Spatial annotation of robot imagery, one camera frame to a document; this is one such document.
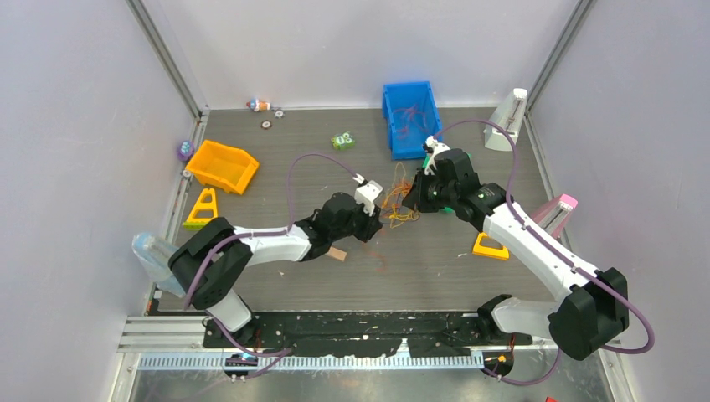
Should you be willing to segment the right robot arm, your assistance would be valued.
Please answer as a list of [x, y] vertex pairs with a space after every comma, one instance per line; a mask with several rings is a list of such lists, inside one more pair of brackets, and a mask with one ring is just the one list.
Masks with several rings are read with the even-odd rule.
[[462, 221], [493, 238], [515, 255], [553, 295], [552, 302], [500, 295], [478, 310], [478, 332], [500, 343], [518, 332], [553, 340], [581, 361], [621, 335], [630, 324], [620, 298], [627, 280], [615, 268], [600, 271], [575, 257], [541, 230], [496, 183], [482, 184], [469, 155], [459, 148], [428, 148], [403, 205], [424, 213], [452, 209]]

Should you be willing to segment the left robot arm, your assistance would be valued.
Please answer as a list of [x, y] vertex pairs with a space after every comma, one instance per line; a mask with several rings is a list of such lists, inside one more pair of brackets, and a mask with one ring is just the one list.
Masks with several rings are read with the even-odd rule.
[[234, 290], [243, 271], [274, 261], [305, 262], [326, 255], [347, 237], [363, 243], [383, 227], [381, 208], [361, 195], [334, 193], [321, 208], [291, 227], [247, 229], [218, 217], [168, 259], [185, 301], [219, 320], [234, 345], [250, 345], [257, 333], [251, 309]]

